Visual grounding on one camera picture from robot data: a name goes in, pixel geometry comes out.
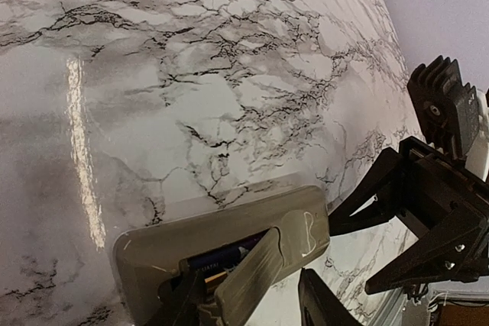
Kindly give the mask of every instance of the white plastic part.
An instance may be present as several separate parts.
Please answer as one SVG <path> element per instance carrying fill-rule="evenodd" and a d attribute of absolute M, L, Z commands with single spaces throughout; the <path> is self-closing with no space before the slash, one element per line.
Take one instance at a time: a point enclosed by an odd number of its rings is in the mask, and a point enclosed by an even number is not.
<path fill-rule="evenodd" d="M 467 154 L 465 168 L 483 181 L 489 172 L 489 108 L 485 94 L 478 90 L 479 134 Z"/>

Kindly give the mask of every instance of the white wall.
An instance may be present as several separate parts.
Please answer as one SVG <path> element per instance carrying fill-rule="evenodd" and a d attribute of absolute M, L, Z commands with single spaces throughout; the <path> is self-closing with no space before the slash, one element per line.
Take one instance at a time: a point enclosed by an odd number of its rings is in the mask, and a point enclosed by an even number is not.
<path fill-rule="evenodd" d="M 458 59 L 464 82 L 487 90 L 489 0 L 385 2 L 410 71 L 442 54 Z"/>

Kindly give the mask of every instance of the floor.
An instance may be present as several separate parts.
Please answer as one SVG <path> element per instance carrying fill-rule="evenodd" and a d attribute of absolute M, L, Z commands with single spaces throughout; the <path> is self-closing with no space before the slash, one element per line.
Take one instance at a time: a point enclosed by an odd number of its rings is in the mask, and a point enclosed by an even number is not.
<path fill-rule="evenodd" d="M 332 210 L 418 132 L 383 0 L 0 0 L 0 76 L 0 324 L 130 325 L 119 235 L 305 182 Z M 412 240 L 310 266 L 369 324 L 364 281 Z M 249 326 L 298 325 L 297 279 Z"/>

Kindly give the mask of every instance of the metal bolt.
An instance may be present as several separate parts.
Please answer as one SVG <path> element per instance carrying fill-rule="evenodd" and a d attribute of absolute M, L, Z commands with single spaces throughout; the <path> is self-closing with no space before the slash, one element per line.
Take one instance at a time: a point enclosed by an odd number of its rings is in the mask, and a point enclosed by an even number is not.
<path fill-rule="evenodd" d="M 450 261 L 445 261 L 445 267 L 448 269 L 448 270 L 451 270 L 455 267 L 455 264 L 454 263 L 451 263 Z"/>
<path fill-rule="evenodd" d="M 431 111 L 432 114 L 434 114 L 435 116 L 440 116 L 442 113 L 440 112 L 440 110 L 438 109 L 438 107 L 436 107 L 435 105 L 430 105 L 429 106 L 429 110 Z"/>

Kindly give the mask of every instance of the marble surface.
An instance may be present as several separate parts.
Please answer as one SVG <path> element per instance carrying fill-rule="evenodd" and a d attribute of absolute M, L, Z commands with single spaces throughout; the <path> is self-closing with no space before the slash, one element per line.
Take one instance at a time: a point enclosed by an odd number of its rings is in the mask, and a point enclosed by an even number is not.
<path fill-rule="evenodd" d="M 118 235 L 290 177 L 332 209 L 417 132 L 383 0 L 0 0 L 0 80 L 1 325 L 130 325 Z M 393 221 L 311 266 L 368 324 L 364 281 L 411 240 Z M 298 325 L 297 280 L 249 325 Z"/>

